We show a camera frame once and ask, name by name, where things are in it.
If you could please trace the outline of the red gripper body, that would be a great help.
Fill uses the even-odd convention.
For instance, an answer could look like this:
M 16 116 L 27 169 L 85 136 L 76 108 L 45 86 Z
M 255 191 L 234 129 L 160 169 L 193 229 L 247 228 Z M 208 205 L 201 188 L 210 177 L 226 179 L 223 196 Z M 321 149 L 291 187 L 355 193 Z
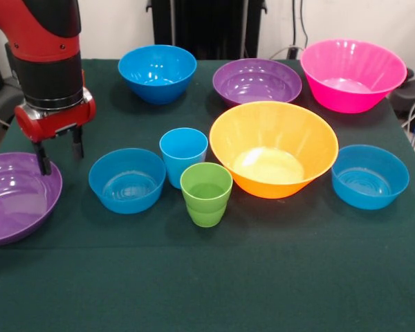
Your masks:
M 25 102 L 15 107 L 15 118 L 24 135 L 33 142 L 55 138 L 61 132 L 81 127 L 95 117 L 95 100 L 83 88 L 83 100 L 68 109 L 40 111 Z

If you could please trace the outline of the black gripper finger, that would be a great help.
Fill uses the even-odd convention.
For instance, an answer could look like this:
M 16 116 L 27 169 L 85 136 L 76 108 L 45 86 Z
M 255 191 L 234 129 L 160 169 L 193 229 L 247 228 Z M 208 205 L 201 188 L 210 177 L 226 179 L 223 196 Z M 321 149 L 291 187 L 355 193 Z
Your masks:
M 51 175 L 50 159 L 46 154 L 46 151 L 41 142 L 32 142 L 35 155 L 37 157 L 37 163 L 42 176 Z
M 78 126 L 72 130 L 72 150 L 75 159 L 82 159 L 84 157 L 84 149 L 82 144 L 82 127 Z

